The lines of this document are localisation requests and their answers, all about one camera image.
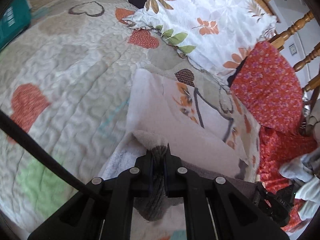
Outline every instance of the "bed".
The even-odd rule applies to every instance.
[[[225,85],[195,70],[155,33],[127,28],[122,18],[136,10],[130,3],[139,8],[145,0],[29,1],[31,28],[1,54],[1,109],[74,176],[90,181],[123,139],[134,73],[141,68],[197,87],[222,116],[244,127],[243,179],[256,180],[259,124]],[[24,112],[28,107],[37,111]],[[1,176],[6,178],[1,180],[1,211],[31,232],[75,191],[4,133],[1,145]],[[173,207],[168,221],[181,212],[181,206]],[[160,239],[183,228],[182,220],[155,231],[155,225],[134,215],[133,239]],[[148,229],[135,230],[143,226]]]

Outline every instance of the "red cloth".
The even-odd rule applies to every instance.
[[[261,125],[258,174],[266,189],[276,193],[289,185],[289,180],[278,172],[280,166],[317,147],[312,137],[297,132],[302,111],[298,78],[278,50],[264,41],[251,51],[231,90]],[[303,203],[295,200],[284,231],[301,223],[298,210]]]

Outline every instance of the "white floral pillow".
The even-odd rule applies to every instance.
[[[194,67],[224,81],[259,39],[273,36],[276,24],[254,0],[147,0],[124,20],[134,29],[156,30]]]

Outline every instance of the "brown heart print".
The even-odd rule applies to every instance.
[[[13,114],[10,118],[25,132],[29,132],[38,116],[50,105],[41,90],[33,84],[17,87],[11,99]]]
[[[159,46],[159,40],[150,35],[148,30],[134,30],[128,43],[134,44],[145,49],[155,49]]]
[[[123,21],[122,19],[123,18],[126,18],[128,17],[129,15],[132,15],[134,14],[134,11],[131,11],[131,10],[127,10],[127,9],[124,9],[124,8],[117,8],[116,7],[116,18],[119,22],[123,23],[123,24],[127,24],[125,21]]]
[[[177,73],[175,73],[175,76],[179,82],[184,83],[191,87],[195,87],[195,84],[193,83],[193,81],[195,80],[195,76],[191,72],[191,70],[184,68],[182,70],[179,70]]]
[[[99,17],[105,13],[104,7],[97,3],[96,1],[93,2],[85,2],[82,4],[78,4],[76,6],[73,6],[68,11],[69,14],[73,15],[80,15],[80,14],[86,14],[90,17]]]

